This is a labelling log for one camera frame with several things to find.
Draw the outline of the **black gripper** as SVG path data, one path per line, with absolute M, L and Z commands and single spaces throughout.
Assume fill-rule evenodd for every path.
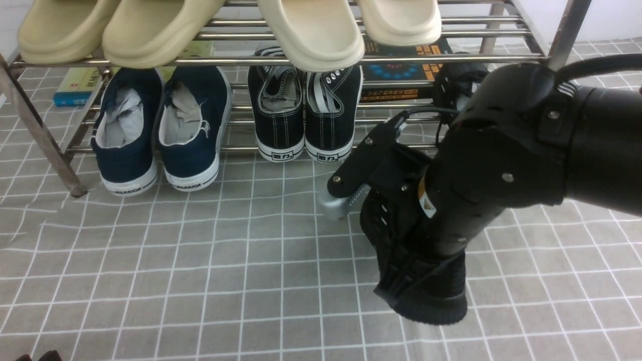
M 330 219 L 358 208 L 362 230 L 375 236 L 430 236 L 433 210 L 423 208 L 423 180 L 433 158 L 398 141 L 410 115 L 376 125 L 351 150 L 321 191 Z

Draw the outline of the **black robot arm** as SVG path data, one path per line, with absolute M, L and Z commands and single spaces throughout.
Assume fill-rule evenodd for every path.
M 399 144 L 410 115 L 377 125 L 319 197 L 336 219 L 366 187 L 399 209 L 387 234 L 402 254 L 446 258 L 503 210 L 569 198 L 640 216 L 640 92 L 571 80 L 640 70 L 640 55 L 554 70 L 492 71 L 449 125 L 434 158 Z

